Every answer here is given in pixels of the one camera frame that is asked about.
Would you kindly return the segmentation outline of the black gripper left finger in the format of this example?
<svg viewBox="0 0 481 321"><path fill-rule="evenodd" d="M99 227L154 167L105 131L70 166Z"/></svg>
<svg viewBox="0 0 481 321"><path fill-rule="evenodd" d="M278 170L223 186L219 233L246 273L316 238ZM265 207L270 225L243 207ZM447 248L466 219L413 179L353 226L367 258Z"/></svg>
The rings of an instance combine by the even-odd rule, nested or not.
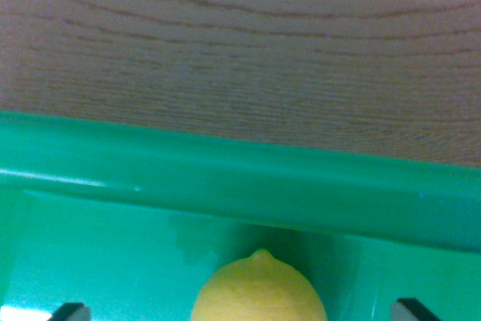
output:
<svg viewBox="0 0 481 321"><path fill-rule="evenodd" d="M81 302L66 302L56 309L48 321L90 321L90 307Z"/></svg>

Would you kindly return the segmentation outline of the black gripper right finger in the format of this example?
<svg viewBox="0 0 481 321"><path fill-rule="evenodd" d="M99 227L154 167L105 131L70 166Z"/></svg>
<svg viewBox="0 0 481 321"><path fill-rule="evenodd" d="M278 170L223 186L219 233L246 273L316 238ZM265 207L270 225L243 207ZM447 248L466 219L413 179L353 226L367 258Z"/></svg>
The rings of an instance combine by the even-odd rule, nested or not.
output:
<svg viewBox="0 0 481 321"><path fill-rule="evenodd" d="M417 298L399 298L390 308L391 321L440 321Z"/></svg>

